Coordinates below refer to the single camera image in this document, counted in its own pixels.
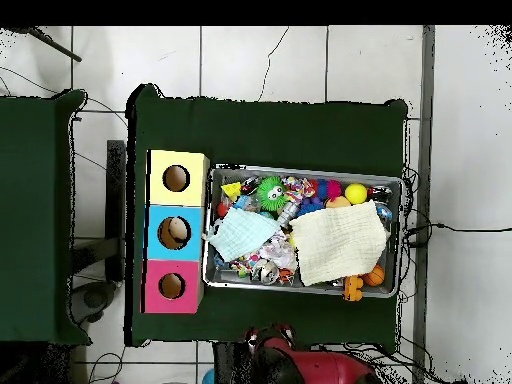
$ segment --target orange ball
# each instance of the orange ball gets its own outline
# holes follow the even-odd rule
[[[363,281],[369,286],[378,286],[384,281],[384,270],[377,264],[373,268],[372,272],[363,275]]]

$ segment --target table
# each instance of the table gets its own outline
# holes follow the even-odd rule
[[[400,176],[401,100],[383,105],[258,103],[164,98],[153,84],[130,96],[125,342],[240,340],[251,327],[290,324],[302,344],[372,342],[394,351],[396,296],[338,296],[205,287],[194,315],[141,314],[140,275],[148,149],[199,152],[212,163]]]

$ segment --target yellow toy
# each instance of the yellow toy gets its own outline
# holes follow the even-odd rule
[[[366,200],[366,187],[362,184],[350,184],[345,189],[345,197],[353,205],[358,205]]]
[[[226,184],[221,186],[226,196],[228,196],[232,202],[236,202],[238,196],[240,196],[240,189],[242,188],[241,183]]]
[[[348,300],[349,302],[358,302],[361,300],[363,298],[363,293],[360,290],[361,287],[363,287],[363,280],[357,275],[346,277],[345,289],[343,291],[345,300]]]

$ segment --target orange toy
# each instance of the orange toy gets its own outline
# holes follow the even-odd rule
[[[377,264],[373,268],[372,272],[363,275],[363,281],[369,286],[378,286],[384,281],[384,270]]]
[[[345,300],[350,302],[357,302],[362,299],[363,293],[360,288],[363,287],[363,280],[356,275],[345,278]]]

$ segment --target green tablecloth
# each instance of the green tablecloth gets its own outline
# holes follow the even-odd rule
[[[127,279],[134,276],[127,281],[127,293],[133,293],[127,295],[128,343],[232,341],[251,326],[280,322],[294,327],[305,344],[374,342],[394,350],[396,297],[352,303],[338,296],[206,287],[195,315],[141,314],[144,157],[148,149],[163,149],[204,153],[212,163],[400,176],[403,101],[311,105],[169,99],[148,84],[132,93],[127,115],[128,172],[135,171],[127,187],[127,233],[134,230],[134,242],[127,236]]]
[[[69,124],[85,99],[0,98],[0,341],[89,343],[69,317]]]

